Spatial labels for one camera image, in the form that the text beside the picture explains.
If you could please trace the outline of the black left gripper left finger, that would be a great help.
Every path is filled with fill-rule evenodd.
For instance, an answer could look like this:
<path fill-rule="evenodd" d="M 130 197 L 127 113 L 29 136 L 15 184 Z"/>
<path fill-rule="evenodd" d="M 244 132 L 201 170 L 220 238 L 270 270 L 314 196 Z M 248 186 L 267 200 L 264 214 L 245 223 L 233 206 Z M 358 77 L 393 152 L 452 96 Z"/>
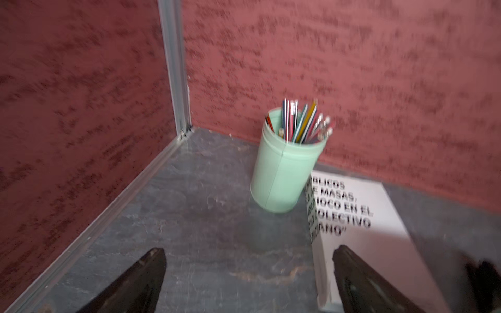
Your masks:
<path fill-rule="evenodd" d="M 79 312 L 155 312 L 166 269 L 164 249 L 152 248 Z"/>

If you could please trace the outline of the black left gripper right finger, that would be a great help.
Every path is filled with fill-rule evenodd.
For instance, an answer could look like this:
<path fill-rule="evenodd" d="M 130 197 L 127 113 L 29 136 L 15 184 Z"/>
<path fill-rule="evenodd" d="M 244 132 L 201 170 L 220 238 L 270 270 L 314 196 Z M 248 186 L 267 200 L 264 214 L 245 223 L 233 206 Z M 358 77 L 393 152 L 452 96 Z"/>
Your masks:
<path fill-rule="evenodd" d="M 345 312 L 423 311 L 348 246 L 341 245 L 336 249 L 332 260 Z"/>

